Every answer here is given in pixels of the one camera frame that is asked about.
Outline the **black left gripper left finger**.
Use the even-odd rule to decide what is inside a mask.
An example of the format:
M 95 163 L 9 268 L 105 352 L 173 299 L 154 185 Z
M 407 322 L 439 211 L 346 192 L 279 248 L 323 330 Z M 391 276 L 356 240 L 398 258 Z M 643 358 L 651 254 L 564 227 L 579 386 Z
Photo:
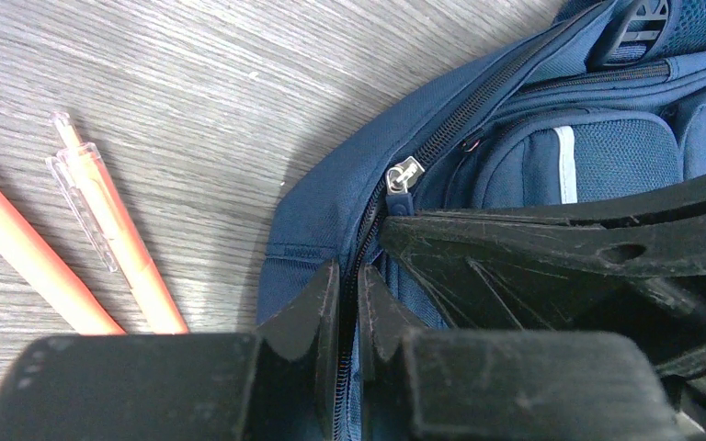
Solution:
M 0 384 L 0 440 L 328 440 L 339 266 L 250 333 L 47 337 Z

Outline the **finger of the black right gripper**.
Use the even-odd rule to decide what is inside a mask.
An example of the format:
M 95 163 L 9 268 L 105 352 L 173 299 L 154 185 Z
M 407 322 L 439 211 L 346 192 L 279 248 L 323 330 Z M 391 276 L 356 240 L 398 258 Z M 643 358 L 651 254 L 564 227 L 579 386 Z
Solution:
M 426 213 L 386 221 L 381 244 L 451 327 L 706 341 L 706 214 L 622 226 Z
M 428 210 L 431 220 L 502 221 L 605 229 L 641 227 L 706 214 L 706 175 L 624 198 L 518 209 Z

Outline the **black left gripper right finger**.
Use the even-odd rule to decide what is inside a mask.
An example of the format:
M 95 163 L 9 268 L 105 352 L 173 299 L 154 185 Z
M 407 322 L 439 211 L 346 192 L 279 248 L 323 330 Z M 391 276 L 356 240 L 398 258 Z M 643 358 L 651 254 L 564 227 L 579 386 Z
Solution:
M 432 330 L 375 267 L 358 289 L 365 440 L 706 440 L 623 336 Z

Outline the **navy blue backpack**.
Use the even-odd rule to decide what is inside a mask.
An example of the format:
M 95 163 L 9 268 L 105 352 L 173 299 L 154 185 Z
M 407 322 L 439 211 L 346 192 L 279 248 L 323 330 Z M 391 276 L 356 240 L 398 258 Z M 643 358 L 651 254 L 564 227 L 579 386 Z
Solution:
M 617 334 L 666 394 L 706 414 L 706 341 L 606 330 L 470 329 L 443 320 L 381 244 L 428 210 L 596 202 L 706 175 L 706 1 L 570 1 L 552 25 L 423 86 L 339 145 L 279 203 L 259 326 L 339 266 L 332 436 L 361 436 L 358 273 L 373 266 L 432 330 Z

